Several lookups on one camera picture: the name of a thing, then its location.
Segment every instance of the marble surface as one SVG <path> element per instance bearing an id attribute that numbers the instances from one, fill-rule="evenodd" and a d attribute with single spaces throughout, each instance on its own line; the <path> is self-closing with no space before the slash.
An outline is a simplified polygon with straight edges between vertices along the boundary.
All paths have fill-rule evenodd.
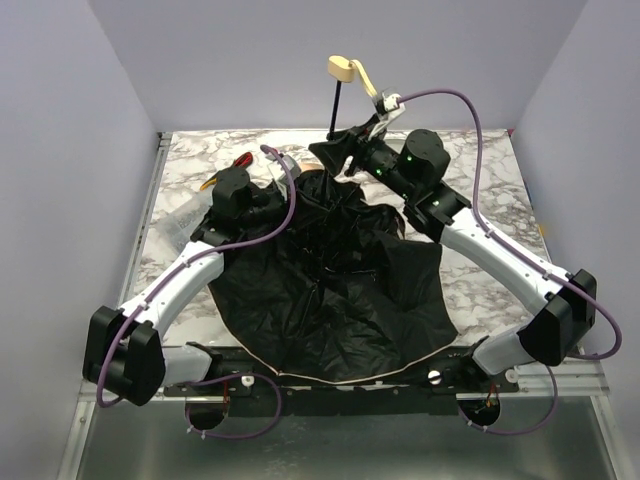
<path id="1" fill-rule="evenodd" d="M 387 141 L 402 145 L 408 132 L 391 132 Z M 477 140 L 474 132 L 438 132 L 452 161 L 445 180 L 471 198 Z M 259 185 L 270 176 L 268 160 L 260 153 L 265 143 L 296 158 L 319 163 L 307 150 L 309 143 L 324 139 L 323 130 L 236 130 L 175 133 L 155 202 L 151 227 L 145 241 L 142 262 L 134 291 L 138 293 L 166 269 L 176 257 L 176 240 L 167 233 L 167 223 L 187 225 L 193 221 L 194 197 L 217 169 L 225 168 L 241 153 L 250 151 L 255 162 L 249 172 Z M 484 132 L 484 166 L 481 178 L 481 211 L 505 233 L 534 253 L 546 252 L 532 214 L 511 142 L 505 130 Z M 389 203 L 401 199 L 366 173 L 354 179 L 363 185 L 369 203 Z M 407 237 L 429 241 L 407 224 Z M 451 320 L 458 329 L 457 345 L 470 345 L 479 338 L 496 334 L 530 318 L 520 302 L 473 262 L 444 248 L 440 267 L 444 298 Z M 208 291 L 200 292 L 183 310 L 165 336 L 167 345 L 196 341 L 208 345 L 237 342 L 224 327 Z"/>

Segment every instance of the black cloth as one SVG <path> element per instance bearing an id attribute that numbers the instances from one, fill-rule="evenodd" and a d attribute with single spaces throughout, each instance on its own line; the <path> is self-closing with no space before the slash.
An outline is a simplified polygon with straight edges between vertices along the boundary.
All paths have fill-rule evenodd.
<path id="1" fill-rule="evenodd" d="M 276 370 L 327 382 L 389 374 L 453 342 L 441 246 L 402 239 L 398 211 L 367 205 L 356 183 L 328 178 L 321 198 L 322 176 L 302 174 L 287 230 L 236 251 L 210 284 L 231 334 Z"/>

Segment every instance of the screw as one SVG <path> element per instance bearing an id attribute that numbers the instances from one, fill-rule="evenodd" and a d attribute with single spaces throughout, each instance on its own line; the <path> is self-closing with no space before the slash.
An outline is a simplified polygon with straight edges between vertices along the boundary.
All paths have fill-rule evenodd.
<path id="1" fill-rule="evenodd" d="M 440 382 L 442 382 L 442 375 L 437 370 L 431 370 L 427 374 L 427 378 L 429 379 L 429 383 L 431 385 L 440 385 Z"/>
<path id="2" fill-rule="evenodd" d="M 509 383 L 517 383 L 518 382 L 518 372 L 516 372 L 513 368 L 510 368 L 504 373 L 504 378 L 506 378 Z"/>
<path id="3" fill-rule="evenodd" d="M 251 375 L 245 375 L 242 377 L 242 385 L 249 388 L 255 382 L 255 379 Z"/>

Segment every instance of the white arm segment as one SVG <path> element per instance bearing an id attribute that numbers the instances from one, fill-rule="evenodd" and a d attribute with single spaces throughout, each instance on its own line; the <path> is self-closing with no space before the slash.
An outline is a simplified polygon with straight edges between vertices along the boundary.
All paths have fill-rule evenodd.
<path id="1" fill-rule="evenodd" d="M 546 271 L 565 277 L 567 271 L 534 255 L 482 217 L 495 235 L 500 236 L 522 255 L 538 263 Z M 472 260 L 485 272 L 507 287 L 527 311 L 537 314 L 548 302 L 547 293 L 558 293 L 560 285 L 546 280 L 522 260 L 503 249 L 478 226 L 470 208 L 464 208 L 453 217 L 453 225 L 444 227 L 440 243 Z"/>
<path id="2" fill-rule="evenodd" d="M 496 229 L 484 217 L 482 218 L 496 235 L 540 264 L 547 272 L 560 277 L 566 275 L 566 270 L 534 255 Z M 507 287 L 532 314 L 537 314 L 545 307 L 548 303 L 545 296 L 549 292 L 555 294 L 561 289 L 560 285 L 546 280 L 543 275 L 488 237 L 477 224 L 471 209 L 463 209 L 453 217 L 453 221 L 453 225 L 444 228 L 440 243 L 473 260 L 480 268 Z M 474 361 L 489 375 L 497 375 L 514 365 L 533 362 L 534 359 L 525 351 L 518 337 L 518 331 L 522 328 L 524 326 L 514 327 L 482 342 L 473 353 Z"/>
<path id="3" fill-rule="evenodd" d="M 160 275 L 155 282 L 144 289 L 142 293 L 136 295 L 131 300 L 122 304 L 124 315 L 129 316 L 133 310 L 140 305 L 149 292 L 160 283 L 169 272 L 173 271 L 180 264 L 186 262 L 193 255 L 212 247 L 204 242 L 189 242 L 184 247 L 182 253 L 175 262 Z M 144 323 L 149 321 L 153 324 L 163 338 L 171 322 L 175 320 L 178 314 L 191 301 L 191 299 L 206 285 L 218 278 L 224 270 L 224 256 L 219 253 L 213 253 L 206 257 L 196 260 L 188 264 L 178 275 L 176 275 L 155 298 L 149 302 L 149 307 L 144 310 L 136 321 Z"/>

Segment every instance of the white wall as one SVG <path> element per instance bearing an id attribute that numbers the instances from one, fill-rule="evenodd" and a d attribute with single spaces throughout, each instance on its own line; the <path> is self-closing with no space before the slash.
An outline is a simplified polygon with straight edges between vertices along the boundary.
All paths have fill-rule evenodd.
<path id="1" fill-rule="evenodd" d="M 526 113 L 514 147 L 556 263 L 584 267 L 619 319 L 604 362 L 617 420 L 640 472 L 640 3 L 590 0 Z M 613 342 L 599 317 L 587 345 Z"/>
<path id="2" fill-rule="evenodd" d="M 325 127 L 331 54 L 378 88 L 469 95 L 487 127 L 513 127 L 585 0 L 90 0 L 158 128 Z M 346 89 L 339 123 L 371 105 Z M 470 127 L 457 99 L 412 104 L 397 126 Z"/>
<path id="3" fill-rule="evenodd" d="M 84 0 L 0 2 L 0 478 L 55 478 L 157 137 Z"/>

